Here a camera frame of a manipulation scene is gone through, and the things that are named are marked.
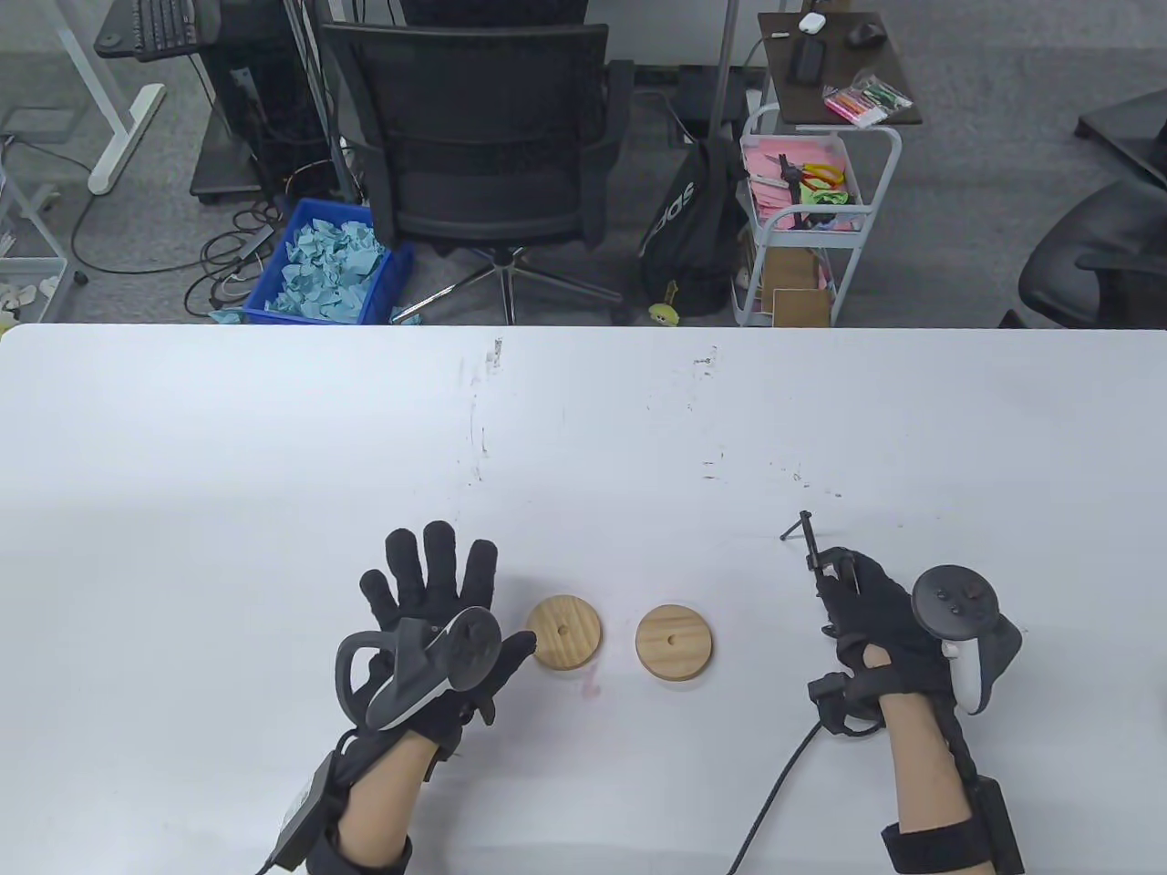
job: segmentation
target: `black glove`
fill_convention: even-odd
[[[839,573],[823,578],[817,587],[834,626],[839,662],[858,676],[867,671],[864,650],[878,644],[892,657],[901,692],[951,693],[952,676],[941,643],[916,622],[903,587],[862,553],[831,547],[820,559]]]
[[[432,626],[445,628],[461,610],[469,607],[490,608],[495,596],[495,566],[498,548],[490,541],[477,540],[466,560],[462,592],[457,592],[457,555],[454,530],[449,523],[431,523],[422,533],[428,583],[421,574],[418,540],[413,532],[398,528],[385,539],[389,570],[397,580],[397,598],[390,592],[385,575],[376,569],[361,578],[361,592],[369,600],[382,631],[392,631],[403,617],[425,620]],[[439,746],[439,758],[446,760],[462,738],[462,727],[475,712],[482,713],[489,726],[495,720],[494,696],[510,680],[519,665],[534,652],[534,632],[516,632],[503,642],[498,662],[485,680],[467,692],[447,691],[405,721],[404,727]],[[369,660],[369,681],[355,691],[361,713],[393,673],[393,654],[378,651]]]

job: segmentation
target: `brown desk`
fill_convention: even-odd
[[[873,69],[875,75],[893,88],[899,89],[913,100],[916,96],[908,85],[908,79],[903,75],[900,65],[900,57],[888,40],[878,49],[848,49],[843,44],[858,24],[864,21],[875,21],[885,30],[887,24],[878,12],[827,12],[826,27],[818,34],[817,38],[826,43],[826,62],[823,68],[823,83],[820,85],[791,85],[787,82],[787,70],[790,66],[790,54],[794,51],[795,42],[802,36],[798,30],[798,22],[803,14],[797,12],[763,12],[757,16],[757,22],[762,27],[763,34],[790,33],[789,40],[767,40],[766,57],[770,65],[770,78],[774,80],[774,89],[782,105],[782,120],[788,125],[846,125],[847,120],[832,112],[823,103],[823,86],[833,85],[843,88],[854,82],[855,75],[860,70]],[[920,105],[913,106],[896,116],[893,116],[885,124],[887,125],[921,125],[924,118],[920,114]]]

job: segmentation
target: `keyboard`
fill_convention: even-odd
[[[194,0],[133,0],[134,57],[156,61],[198,48]]]

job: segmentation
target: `wooden coaster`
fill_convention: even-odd
[[[710,664],[713,634],[696,610],[662,604],[636,626],[636,656],[662,680],[691,680]]]
[[[553,595],[536,604],[526,628],[539,639],[534,658],[557,672],[587,665],[603,640],[600,615],[574,595]]]

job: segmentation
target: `blue plastic bin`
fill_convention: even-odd
[[[302,200],[292,214],[284,239],[272,254],[272,260],[264,268],[263,276],[256,284],[243,312],[246,314],[245,321],[260,326],[337,326],[340,322],[328,322],[320,318],[305,318],[303,316],[289,316],[286,313],[272,313],[265,310],[264,304],[274,301],[275,296],[284,290],[284,268],[288,264],[287,244],[295,242],[296,232],[313,219],[324,219],[340,228],[345,222],[361,222],[372,228],[372,212],[365,206],[354,206],[347,203],[333,203],[331,201]],[[380,259],[380,264],[372,274],[372,284],[369,287],[369,295],[365,298],[364,307],[361,308],[359,326],[384,326],[389,324],[389,317],[393,312],[397,299],[401,296],[405,284],[413,273],[413,246],[405,244],[396,252],[386,252]]]

